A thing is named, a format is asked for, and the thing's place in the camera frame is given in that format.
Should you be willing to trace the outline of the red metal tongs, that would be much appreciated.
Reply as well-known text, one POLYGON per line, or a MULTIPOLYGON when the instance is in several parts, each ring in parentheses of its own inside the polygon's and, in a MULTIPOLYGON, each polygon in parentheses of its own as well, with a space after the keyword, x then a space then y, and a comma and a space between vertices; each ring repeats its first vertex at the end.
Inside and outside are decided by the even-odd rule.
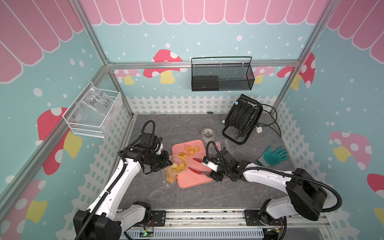
POLYGON ((199 175, 208 175, 212 170, 202 164, 202 159, 193 158, 193 164, 189 166, 189 169, 199 175))

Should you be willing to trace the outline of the clear resealable bag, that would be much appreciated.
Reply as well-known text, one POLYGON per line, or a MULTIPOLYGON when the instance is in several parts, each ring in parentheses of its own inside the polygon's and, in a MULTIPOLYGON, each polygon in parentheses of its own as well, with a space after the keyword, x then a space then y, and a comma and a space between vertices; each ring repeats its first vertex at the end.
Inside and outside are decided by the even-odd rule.
POLYGON ((186 155, 170 156, 171 165, 162 170, 163 183, 168 186, 176 182, 178 175, 185 172, 188 168, 188 158, 186 155))

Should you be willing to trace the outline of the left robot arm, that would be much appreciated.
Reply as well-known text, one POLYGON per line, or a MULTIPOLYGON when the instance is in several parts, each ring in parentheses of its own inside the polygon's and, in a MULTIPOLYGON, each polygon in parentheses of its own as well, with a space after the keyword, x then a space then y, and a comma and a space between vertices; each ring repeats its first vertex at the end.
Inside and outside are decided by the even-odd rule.
POLYGON ((106 187, 87 210, 79 210, 73 218, 77 240, 118 240, 135 225, 144 229, 154 225, 148 203, 136 201, 120 213, 118 208, 129 185, 139 172, 145 172, 145 167, 156 173, 172 165, 162 138, 142 128, 139 137, 117 155, 118 167, 106 187))

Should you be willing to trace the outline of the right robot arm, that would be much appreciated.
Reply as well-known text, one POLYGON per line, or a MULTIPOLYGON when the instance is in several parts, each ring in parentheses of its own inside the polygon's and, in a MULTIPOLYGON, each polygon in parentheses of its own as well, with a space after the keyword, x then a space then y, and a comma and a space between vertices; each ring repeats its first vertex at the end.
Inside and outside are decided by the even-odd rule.
POLYGON ((227 177, 233 182, 258 183, 286 194, 279 199, 265 200, 259 210, 247 210, 248 225, 270 226, 275 221, 285 225, 289 216, 317 221, 320 214, 334 212, 342 206, 342 197, 335 189, 316 181, 304 169, 278 171, 248 161, 238 162, 226 149, 219 150, 215 142, 207 143, 207 151, 210 146, 214 147, 216 156, 205 156, 201 161, 211 169, 209 178, 217 182, 227 177))

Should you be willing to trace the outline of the small clear zip bag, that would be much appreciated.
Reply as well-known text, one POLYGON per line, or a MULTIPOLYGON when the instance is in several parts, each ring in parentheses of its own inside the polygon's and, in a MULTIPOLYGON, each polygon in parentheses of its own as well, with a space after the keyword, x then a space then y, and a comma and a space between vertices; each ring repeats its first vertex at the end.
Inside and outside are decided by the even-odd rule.
POLYGON ((228 139, 225 139, 224 141, 215 141, 215 144, 219 151, 225 149, 232 155, 235 153, 235 144, 228 139))

